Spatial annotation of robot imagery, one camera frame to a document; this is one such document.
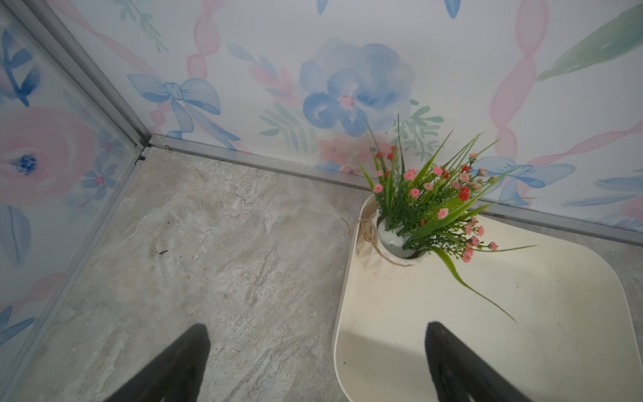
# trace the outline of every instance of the blue bow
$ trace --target blue bow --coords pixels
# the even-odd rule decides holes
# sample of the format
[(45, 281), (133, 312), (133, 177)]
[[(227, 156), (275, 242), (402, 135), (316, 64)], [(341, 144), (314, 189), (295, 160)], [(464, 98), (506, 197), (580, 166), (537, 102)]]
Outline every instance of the blue bow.
[(175, 82), (163, 84), (149, 74), (128, 74), (134, 89), (141, 96), (155, 104), (161, 104), (170, 100), (172, 110), (179, 122), (180, 130), (170, 131), (168, 137), (182, 138), (184, 132), (194, 131), (194, 122), (190, 114), (217, 140), (221, 141), (227, 148), (236, 150), (230, 141), (240, 141), (240, 138), (230, 134), (218, 125), (214, 124), (207, 117), (203, 116), (194, 106), (212, 114), (221, 114), (219, 96), (209, 82), (200, 78), (189, 78), (183, 85)]

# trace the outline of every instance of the glass panel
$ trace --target glass panel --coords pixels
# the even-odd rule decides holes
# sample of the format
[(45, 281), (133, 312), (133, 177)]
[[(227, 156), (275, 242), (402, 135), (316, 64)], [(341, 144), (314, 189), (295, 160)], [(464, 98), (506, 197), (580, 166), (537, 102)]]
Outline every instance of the glass panel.
[(0, 15), (0, 391), (138, 156)]

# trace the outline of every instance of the twine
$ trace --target twine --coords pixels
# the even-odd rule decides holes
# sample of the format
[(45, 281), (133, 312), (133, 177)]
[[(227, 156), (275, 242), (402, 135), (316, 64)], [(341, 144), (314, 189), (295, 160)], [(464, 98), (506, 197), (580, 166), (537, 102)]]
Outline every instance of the twine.
[(352, 234), (353, 228), (355, 227), (355, 225), (359, 225), (359, 234), (362, 235), (364, 240), (366, 240), (373, 246), (373, 248), (375, 249), (375, 251), (377, 251), (380, 257), (384, 258), (385, 260), (387, 260), (388, 262), (396, 266), (411, 266), (411, 264), (399, 264), (398, 262), (392, 261), (386, 255), (382, 254), (382, 251), (377, 246), (377, 228), (373, 224), (373, 216), (375, 216), (375, 213), (373, 213), (369, 219), (360, 219), (357, 222), (355, 222), (352, 226), (349, 225), (349, 223), (344, 218), (342, 218), (342, 220), (346, 222), (346, 225), (348, 225), (349, 234)]

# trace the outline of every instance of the red flower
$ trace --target red flower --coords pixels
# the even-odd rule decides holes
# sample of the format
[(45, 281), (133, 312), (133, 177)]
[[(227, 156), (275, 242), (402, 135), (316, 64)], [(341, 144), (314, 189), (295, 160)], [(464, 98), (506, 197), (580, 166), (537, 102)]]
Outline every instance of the red flower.
[(471, 194), (471, 189), (469, 187), (462, 187), (460, 189), (460, 200), (462, 200), (463, 203), (466, 201), (469, 201), (469, 195)]

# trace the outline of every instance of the white pot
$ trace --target white pot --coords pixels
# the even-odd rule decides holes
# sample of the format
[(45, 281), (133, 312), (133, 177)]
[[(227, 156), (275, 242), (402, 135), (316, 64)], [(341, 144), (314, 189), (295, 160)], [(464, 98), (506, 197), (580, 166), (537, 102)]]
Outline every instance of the white pot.
[(419, 257), (409, 259), (409, 257), (415, 254), (415, 250), (402, 249), (402, 245), (408, 237), (399, 237), (395, 233), (395, 230), (385, 230), (386, 219), (383, 219), (379, 225), (377, 224), (378, 219), (379, 209), (373, 215), (372, 220), (373, 225), (377, 228), (377, 247), (379, 248), (379, 251), (381, 251), (381, 253), (385, 255), (386, 258), (398, 264), (416, 265), (422, 259), (422, 255), (424, 253), (422, 253), (422, 255), (420, 255)]

